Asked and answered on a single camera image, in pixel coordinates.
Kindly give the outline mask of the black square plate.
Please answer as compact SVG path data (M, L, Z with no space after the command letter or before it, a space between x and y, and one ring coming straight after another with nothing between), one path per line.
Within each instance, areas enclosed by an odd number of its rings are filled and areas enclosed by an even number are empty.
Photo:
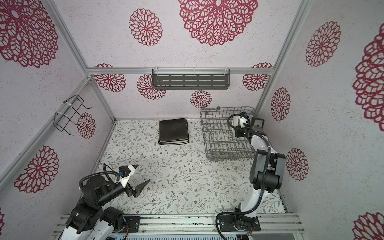
M159 122L159 142L187 142L189 140L188 121L185 118L162 120Z
M159 141L159 143L189 143L189 140L180 140L180 141Z

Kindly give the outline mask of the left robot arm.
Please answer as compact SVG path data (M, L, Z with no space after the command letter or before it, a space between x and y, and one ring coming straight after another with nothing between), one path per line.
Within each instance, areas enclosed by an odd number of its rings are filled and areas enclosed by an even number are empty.
M123 165L117 171L107 164L103 170L83 177L79 181L82 196L69 215L60 235L61 240L126 240L130 233L139 231L140 217L126 217L122 210L105 206L125 194L137 198L150 183L132 187L130 178L138 165Z

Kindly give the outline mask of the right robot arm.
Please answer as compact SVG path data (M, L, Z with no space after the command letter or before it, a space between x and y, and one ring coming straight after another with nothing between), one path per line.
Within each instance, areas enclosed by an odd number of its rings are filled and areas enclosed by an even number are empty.
M233 114L227 118L236 138L247 139L255 150L249 182L250 192L235 212L222 212L216 215L215 227L221 237L226 217L230 218L230 227L235 231L255 231L257 229L256 210L268 194L281 188L284 177L286 156L278 153L263 131L264 120L255 118L246 112Z

